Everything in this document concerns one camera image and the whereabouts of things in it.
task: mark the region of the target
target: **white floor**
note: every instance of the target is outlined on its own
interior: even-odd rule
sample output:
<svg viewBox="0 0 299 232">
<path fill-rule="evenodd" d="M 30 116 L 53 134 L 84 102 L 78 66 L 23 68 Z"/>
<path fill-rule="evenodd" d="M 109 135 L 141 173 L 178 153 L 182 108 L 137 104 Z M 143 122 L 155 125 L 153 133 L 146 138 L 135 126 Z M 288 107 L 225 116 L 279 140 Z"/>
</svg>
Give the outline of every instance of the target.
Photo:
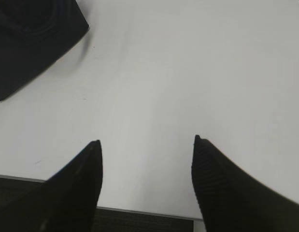
<svg viewBox="0 0 299 232">
<path fill-rule="evenodd" d="M 194 221 L 194 232 L 206 232 L 205 224 L 202 221 Z"/>
</svg>

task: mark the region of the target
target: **textured black fabric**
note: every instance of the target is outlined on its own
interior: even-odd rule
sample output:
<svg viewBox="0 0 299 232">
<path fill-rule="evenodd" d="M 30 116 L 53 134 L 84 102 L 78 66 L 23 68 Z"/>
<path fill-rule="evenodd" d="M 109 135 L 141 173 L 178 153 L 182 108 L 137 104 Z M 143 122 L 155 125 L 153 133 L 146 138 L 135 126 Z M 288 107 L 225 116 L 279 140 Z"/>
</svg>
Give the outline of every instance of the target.
<svg viewBox="0 0 299 232">
<path fill-rule="evenodd" d="M 299 232 L 299 205 L 195 138 L 192 180 L 207 232 Z"/>
<path fill-rule="evenodd" d="M 0 101 L 52 65 L 88 28 L 75 0 L 0 0 Z"/>
<path fill-rule="evenodd" d="M 89 232 L 101 185 L 96 141 L 40 187 L 0 208 L 0 232 Z"/>
</svg>

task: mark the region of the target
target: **white surface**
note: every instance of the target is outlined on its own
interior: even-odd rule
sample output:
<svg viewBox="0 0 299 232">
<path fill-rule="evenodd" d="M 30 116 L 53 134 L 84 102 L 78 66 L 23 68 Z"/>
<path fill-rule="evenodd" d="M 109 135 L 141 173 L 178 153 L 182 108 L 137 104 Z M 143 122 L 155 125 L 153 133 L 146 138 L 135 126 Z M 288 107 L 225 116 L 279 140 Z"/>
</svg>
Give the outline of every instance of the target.
<svg viewBox="0 0 299 232">
<path fill-rule="evenodd" d="M 206 232 L 205 224 L 202 221 L 194 221 L 193 232 Z"/>
<path fill-rule="evenodd" d="M 0 103 L 0 174 L 103 146 L 99 206 L 199 218 L 195 134 L 299 203 L 297 0 L 82 0 L 91 31 Z"/>
</svg>

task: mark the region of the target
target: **black object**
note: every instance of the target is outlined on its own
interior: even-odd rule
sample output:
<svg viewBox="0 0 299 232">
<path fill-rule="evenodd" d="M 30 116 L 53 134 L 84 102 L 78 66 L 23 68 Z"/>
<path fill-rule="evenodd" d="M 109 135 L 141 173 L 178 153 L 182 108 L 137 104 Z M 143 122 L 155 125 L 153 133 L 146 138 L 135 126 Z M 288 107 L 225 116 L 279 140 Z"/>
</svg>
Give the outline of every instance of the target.
<svg viewBox="0 0 299 232">
<path fill-rule="evenodd" d="M 75 0 L 0 0 L 0 101 L 46 70 L 88 28 Z"/>
<path fill-rule="evenodd" d="M 299 232 L 299 205 L 195 138 L 192 180 L 207 232 Z"/>
<path fill-rule="evenodd" d="M 51 179 L 0 209 L 0 232 L 89 232 L 102 186 L 100 142 Z"/>
</svg>

